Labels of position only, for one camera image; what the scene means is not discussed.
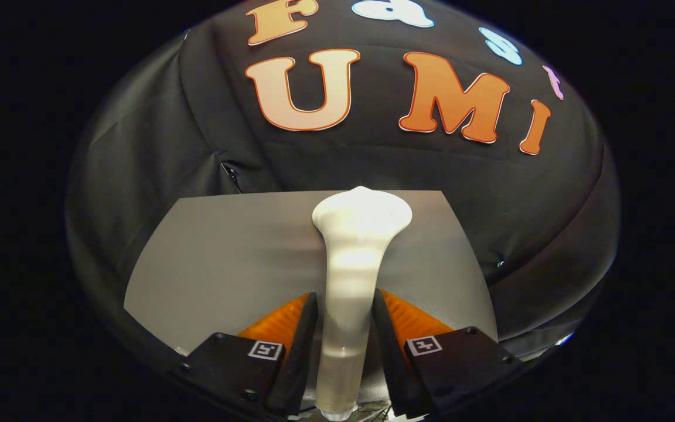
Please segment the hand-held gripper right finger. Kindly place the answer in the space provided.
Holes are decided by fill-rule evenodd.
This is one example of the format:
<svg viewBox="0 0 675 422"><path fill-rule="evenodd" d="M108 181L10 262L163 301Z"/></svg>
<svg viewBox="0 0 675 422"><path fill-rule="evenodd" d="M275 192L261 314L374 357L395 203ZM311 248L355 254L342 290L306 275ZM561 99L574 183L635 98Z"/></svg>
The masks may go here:
<svg viewBox="0 0 675 422"><path fill-rule="evenodd" d="M396 415L453 418L517 376L517 359L477 326L452 329L378 289L373 324Z"/></svg>

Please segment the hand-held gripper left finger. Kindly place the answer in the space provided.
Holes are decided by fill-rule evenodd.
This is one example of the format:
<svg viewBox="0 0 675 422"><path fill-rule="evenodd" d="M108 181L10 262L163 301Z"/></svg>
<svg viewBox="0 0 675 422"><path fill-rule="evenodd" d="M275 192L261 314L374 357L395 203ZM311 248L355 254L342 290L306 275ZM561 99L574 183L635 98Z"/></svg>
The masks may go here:
<svg viewBox="0 0 675 422"><path fill-rule="evenodd" d="M182 387L225 418L289 418L302 411L317 324L317 296L303 294L244 336L214 333L173 369Z"/></svg>

